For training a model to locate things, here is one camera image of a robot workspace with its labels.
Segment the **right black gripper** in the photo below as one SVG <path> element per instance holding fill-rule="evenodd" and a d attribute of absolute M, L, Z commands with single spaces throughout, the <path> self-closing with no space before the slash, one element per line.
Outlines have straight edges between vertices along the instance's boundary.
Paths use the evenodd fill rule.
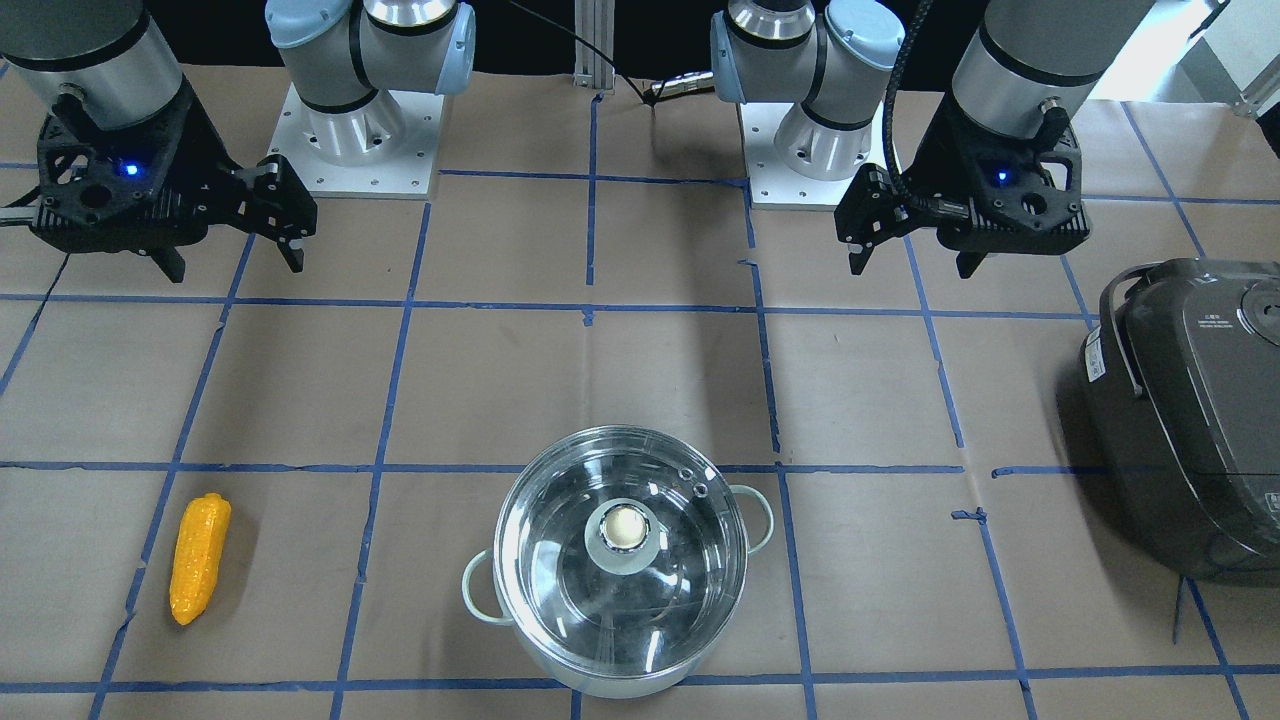
<path fill-rule="evenodd" d="M 288 158 L 239 169 L 187 79 L 157 113 L 118 129 L 92 119 L 87 100 L 61 85 L 40 131 L 37 237 L 72 254 L 140 251 L 180 284 L 186 259 L 175 247 L 244 220 L 292 273 L 303 270 L 317 204 Z"/>

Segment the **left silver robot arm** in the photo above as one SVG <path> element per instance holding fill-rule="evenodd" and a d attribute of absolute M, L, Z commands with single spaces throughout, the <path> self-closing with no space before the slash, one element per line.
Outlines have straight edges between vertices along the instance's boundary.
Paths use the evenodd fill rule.
<path fill-rule="evenodd" d="M 877 1 L 731 1 L 710 64 L 721 100 L 788 105 L 774 149 L 791 170 L 849 179 L 835 234 L 854 275 L 932 228 L 969 278 L 991 254 L 1057 256 L 1089 237 L 1071 120 L 1149 8 L 988 3 L 908 168 L 893 110 L 931 3 L 904 23 Z"/>

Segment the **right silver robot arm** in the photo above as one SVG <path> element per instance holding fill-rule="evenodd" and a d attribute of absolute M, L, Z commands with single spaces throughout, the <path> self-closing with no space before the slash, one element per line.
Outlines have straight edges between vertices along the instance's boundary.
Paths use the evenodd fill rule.
<path fill-rule="evenodd" d="M 300 102 L 298 159 L 321 174 L 287 150 L 237 163 L 142 1 L 5 1 L 3 58 L 46 117 L 38 183 L 3 224 L 68 255 L 148 258 L 174 283 L 180 250 L 230 225 L 302 272 L 314 192 L 419 147 L 425 117 L 401 96 L 462 94 L 477 19 L 462 1 L 270 1 L 264 17 Z"/>

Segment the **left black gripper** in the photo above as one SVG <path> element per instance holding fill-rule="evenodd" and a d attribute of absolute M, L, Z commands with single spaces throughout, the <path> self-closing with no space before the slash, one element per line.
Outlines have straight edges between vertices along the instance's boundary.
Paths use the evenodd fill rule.
<path fill-rule="evenodd" d="M 860 275 L 882 243 L 933 227 L 957 252 L 961 279 L 989 254 L 1061 255 L 1091 236 L 1080 190 L 1082 152 L 1065 108 L 1050 99 L 1032 113 L 1028 138 L 997 135 L 946 97 L 902 176 L 860 165 L 835 209 L 835 236 Z"/>

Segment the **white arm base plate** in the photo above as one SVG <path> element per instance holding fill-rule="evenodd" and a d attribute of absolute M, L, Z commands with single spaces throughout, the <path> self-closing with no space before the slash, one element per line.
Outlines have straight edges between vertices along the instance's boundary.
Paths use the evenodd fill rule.
<path fill-rule="evenodd" d="M 741 104 L 739 117 L 755 208 L 832 211 L 860 167 L 887 167 L 882 106 L 854 131 L 818 126 L 791 102 Z"/>
<path fill-rule="evenodd" d="M 447 97 L 381 91 L 353 111 L 325 114 L 288 88 L 270 149 L 316 199 L 429 200 Z"/>

